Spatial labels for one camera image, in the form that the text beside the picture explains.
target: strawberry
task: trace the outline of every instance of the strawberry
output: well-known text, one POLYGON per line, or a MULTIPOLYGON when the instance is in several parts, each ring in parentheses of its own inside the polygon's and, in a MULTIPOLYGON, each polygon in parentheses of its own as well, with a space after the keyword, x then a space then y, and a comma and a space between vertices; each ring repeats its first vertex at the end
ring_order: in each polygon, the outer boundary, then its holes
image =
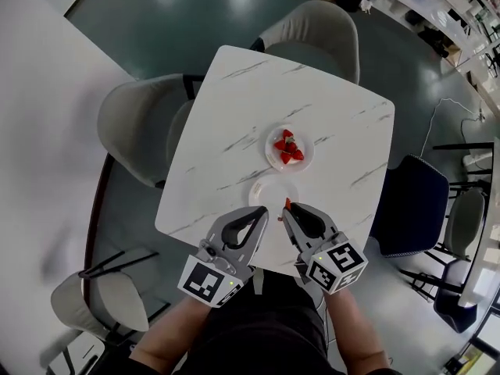
POLYGON ((295 153, 295 150, 297 150, 297 145, 295 144, 294 141, 287 143, 287 146, 285 148, 285 151, 288 153, 295 153))
POLYGON ((299 161, 302 161, 304 159, 304 155, 300 150, 295 150, 294 154, 292 154, 291 157, 299 161))
POLYGON ((287 165, 288 161, 291 160, 291 154, 288 154, 287 152, 281 152, 281 161, 283 161, 283 164, 287 165))
POLYGON ((283 130, 283 139, 287 139, 287 138, 292 138, 294 137, 294 134, 292 132, 290 132, 288 129, 285 129, 283 130))
POLYGON ((280 140, 274 144, 274 147, 277 148, 278 150, 283 151, 287 148, 287 144, 284 142, 284 140, 280 140))

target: chair backrest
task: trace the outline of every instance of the chair backrest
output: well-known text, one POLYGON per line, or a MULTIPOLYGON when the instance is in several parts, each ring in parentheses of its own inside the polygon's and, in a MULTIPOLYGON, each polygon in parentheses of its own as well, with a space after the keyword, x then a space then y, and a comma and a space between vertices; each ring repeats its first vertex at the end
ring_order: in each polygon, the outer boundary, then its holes
MULTIPOLYGON (((445 266, 442 280, 447 284, 460 286, 469 272, 470 262, 456 259, 445 266)), ((453 291, 438 288, 434 300, 434 311, 459 334, 468 329, 477 319, 477 305, 461 307, 460 295, 453 291)))
POLYGON ((446 225, 445 247, 456 255, 466 256, 466 249, 477 236, 484 213, 484 197, 477 187, 456 198, 446 225))
POLYGON ((433 248, 448 204, 444 175, 415 155, 387 170, 370 236, 385 257, 411 255, 433 248))
POLYGON ((294 9, 282 20, 260 34, 260 41, 252 48, 268 49, 287 41, 306 43, 332 56, 343 73, 343 78, 359 82, 358 31, 354 21, 340 7, 312 0, 294 9))
POLYGON ((117 323, 140 332, 149 329, 144 303, 128 275, 112 272, 97 277, 95 281, 106 311, 117 323))
POLYGON ((154 187, 168 174, 166 138, 186 100, 181 74, 116 87, 99 111, 101 143, 140 182, 154 187))
POLYGON ((84 330, 102 340, 109 331, 92 315, 82 294, 82 280, 78 273, 67 277, 50 298, 52 309, 59 320, 73 329, 84 330))

